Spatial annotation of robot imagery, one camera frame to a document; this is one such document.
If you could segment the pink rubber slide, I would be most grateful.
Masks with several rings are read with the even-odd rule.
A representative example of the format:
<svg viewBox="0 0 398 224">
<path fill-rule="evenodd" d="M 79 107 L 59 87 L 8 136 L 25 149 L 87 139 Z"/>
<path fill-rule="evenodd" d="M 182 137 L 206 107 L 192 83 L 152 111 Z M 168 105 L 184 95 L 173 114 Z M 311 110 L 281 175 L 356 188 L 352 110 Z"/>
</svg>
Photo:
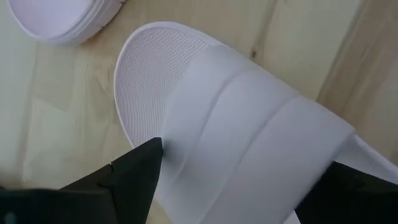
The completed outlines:
<svg viewBox="0 0 398 224">
<path fill-rule="evenodd" d="M 155 199 L 173 224 L 301 224 L 295 209 L 334 162 L 398 185 L 345 120 L 178 23 L 131 34 L 114 97 L 132 146 L 162 139 Z"/>
<path fill-rule="evenodd" d="M 36 40 L 80 45 L 96 35 L 127 0 L 7 0 L 21 28 Z"/>
</svg>

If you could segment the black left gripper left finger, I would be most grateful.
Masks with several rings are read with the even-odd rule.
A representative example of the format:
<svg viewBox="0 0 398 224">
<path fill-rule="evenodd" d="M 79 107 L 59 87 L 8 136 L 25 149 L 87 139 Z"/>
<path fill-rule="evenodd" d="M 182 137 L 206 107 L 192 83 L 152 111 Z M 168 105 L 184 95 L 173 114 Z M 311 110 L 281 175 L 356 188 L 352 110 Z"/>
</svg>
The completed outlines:
<svg viewBox="0 0 398 224">
<path fill-rule="evenodd" d="M 162 139 L 152 138 L 61 189 L 76 199 L 76 224 L 146 224 L 160 176 Z"/>
</svg>

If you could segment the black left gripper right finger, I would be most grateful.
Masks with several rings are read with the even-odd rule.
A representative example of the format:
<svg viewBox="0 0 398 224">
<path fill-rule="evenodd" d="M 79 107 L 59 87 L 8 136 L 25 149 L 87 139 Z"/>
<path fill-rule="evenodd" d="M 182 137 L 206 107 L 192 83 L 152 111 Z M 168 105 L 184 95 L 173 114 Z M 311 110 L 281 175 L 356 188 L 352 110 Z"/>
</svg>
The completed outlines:
<svg viewBox="0 0 398 224">
<path fill-rule="evenodd" d="M 295 213 L 301 224 L 398 224 L 398 185 L 334 162 Z"/>
</svg>

